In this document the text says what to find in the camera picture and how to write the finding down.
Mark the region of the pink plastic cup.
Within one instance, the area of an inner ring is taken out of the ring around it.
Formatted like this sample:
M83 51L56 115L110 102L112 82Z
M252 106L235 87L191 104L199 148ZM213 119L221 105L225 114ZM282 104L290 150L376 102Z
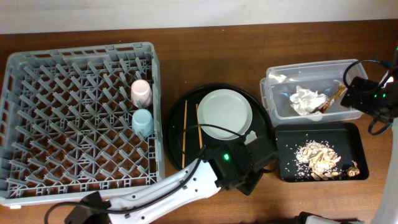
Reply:
M135 80L131 85L131 100L134 106L148 108L152 104L152 89L146 80Z

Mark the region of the small brown food scrap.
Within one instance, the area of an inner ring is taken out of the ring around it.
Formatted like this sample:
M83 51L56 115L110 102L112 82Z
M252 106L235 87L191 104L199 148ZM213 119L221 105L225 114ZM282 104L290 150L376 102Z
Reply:
M346 171L346 174L348 177L356 177L357 175L360 174L360 169L358 168L358 163L355 161L352 161L353 165L348 168Z

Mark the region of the gold foil wrapper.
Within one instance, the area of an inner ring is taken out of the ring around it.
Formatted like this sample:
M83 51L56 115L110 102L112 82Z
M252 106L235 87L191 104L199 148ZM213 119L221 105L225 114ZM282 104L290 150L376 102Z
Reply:
M340 81L333 80L333 82L338 84L336 93L324 104L320 105L316 110L314 110L314 112L324 113L347 90L346 85Z

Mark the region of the grey plastic dishwasher rack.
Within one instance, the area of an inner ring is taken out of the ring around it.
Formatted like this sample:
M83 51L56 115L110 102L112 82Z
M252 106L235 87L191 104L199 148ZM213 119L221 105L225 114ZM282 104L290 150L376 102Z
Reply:
M149 82L152 104L131 85ZM1 90L1 205L115 197L165 178L160 63L149 42L11 54ZM132 130L147 109L148 137Z

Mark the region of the black rectangular tray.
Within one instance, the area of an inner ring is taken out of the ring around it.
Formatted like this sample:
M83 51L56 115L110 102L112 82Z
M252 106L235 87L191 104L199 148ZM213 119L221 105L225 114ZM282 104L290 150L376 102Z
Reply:
M281 179L286 182L313 182L312 178L299 177L295 152L307 141L323 142L341 156L337 163L339 176L330 180L365 180L369 169L357 126L353 123L286 124L275 128L276 147L279 153ZM348 177L346 171L358 163L360 174Z

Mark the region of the food scraps pile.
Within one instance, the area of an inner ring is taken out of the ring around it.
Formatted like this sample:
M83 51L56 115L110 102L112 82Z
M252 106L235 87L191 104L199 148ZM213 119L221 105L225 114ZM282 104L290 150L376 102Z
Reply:
M337 163L341 156L323 142L307 141L304 146L297 148L295 157L299 177L330 180L340 174L337 171Z

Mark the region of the crumpled white paper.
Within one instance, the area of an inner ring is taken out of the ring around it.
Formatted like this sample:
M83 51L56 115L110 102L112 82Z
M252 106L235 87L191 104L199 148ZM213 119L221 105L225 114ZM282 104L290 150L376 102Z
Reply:
M318 93L301 86L296 86L296 93L289 97L290 106L300 116L312 114L321 105L328 101L328 97L324 93Z

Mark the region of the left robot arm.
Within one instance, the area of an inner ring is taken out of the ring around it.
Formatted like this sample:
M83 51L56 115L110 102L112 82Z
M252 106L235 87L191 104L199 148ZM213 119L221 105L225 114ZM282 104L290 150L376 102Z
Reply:
M209 198L221 190L239 189L249 195L264 167L277 159L268 135L245 144L205 149L201 158L160 182L136 192L102 200L93 193L75 207L65 223L150 223L188 203Z

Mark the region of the light grey plate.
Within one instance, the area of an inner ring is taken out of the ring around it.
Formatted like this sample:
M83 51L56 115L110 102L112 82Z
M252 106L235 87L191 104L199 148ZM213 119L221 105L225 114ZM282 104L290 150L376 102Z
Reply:
M219 89L203 97L198 105L198 123L208 136L229 141L245 134L253 112L248 100L230 89Z

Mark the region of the blue plastic cup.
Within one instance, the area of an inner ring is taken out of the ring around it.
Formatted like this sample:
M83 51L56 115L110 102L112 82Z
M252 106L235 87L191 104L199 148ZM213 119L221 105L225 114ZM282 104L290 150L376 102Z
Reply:
M154 133L154 119L147 109L138 109L132 115L132 130L143 137Z

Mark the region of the clear plastic bin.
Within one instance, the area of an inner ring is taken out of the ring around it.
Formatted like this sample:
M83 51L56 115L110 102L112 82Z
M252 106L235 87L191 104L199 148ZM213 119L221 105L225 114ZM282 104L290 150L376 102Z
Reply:
M341 106L342 96L324 114L299 115L292 107L290 96L296 87L332 97L343 81L346 68L355 59L300 63L270 67L260 82L262 104L274 127L281 124L327 123L360 118L363 113Z

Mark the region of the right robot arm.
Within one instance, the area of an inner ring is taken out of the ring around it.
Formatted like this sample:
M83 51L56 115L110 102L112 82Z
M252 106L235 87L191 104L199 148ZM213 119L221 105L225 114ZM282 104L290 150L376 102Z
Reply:
M350 64L343 73L343 83L348 91L341 106L353 108L370 115L373 120L368 133L377 136L392 130L392 154L384 186L382 200L372 219L372 223L397 223L397 51L391 62L371 60L387 68L380 82L355 77L346 81L350 69L362 63L361 60Z

